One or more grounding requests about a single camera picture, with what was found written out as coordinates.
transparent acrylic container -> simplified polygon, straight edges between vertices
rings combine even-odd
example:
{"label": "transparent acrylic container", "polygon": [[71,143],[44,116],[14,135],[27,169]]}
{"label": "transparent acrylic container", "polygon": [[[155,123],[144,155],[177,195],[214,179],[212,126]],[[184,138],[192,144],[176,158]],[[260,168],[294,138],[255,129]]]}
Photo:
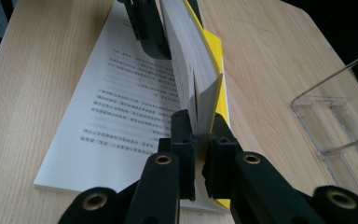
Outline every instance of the transparent acrylic container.
{"label": "transparent acrylic container", "polygon": [[358,60],[291,104],[337,184],[358,194]]}

open book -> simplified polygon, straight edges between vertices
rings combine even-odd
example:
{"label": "open book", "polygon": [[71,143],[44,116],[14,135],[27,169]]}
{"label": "open book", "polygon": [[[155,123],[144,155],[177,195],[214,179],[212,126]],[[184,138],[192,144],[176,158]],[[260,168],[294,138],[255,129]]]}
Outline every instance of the open book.
{"label": "open book", "polygon": [[[221,47],[207,44],[218,40],[197,24],[186,0],[161,1],[161,10],[171,61],[143,52],[124,5],[114,3],[36,176],[36,187],[122,191],[140,178],[159,138],[170,137],[172,113],[187,109],[199,138],[211,131],[218,98],[219,113],[227,115],[226,95],[220,91]],[[226,212],[207,197],[200,169],[196,201],[181,205]]]}

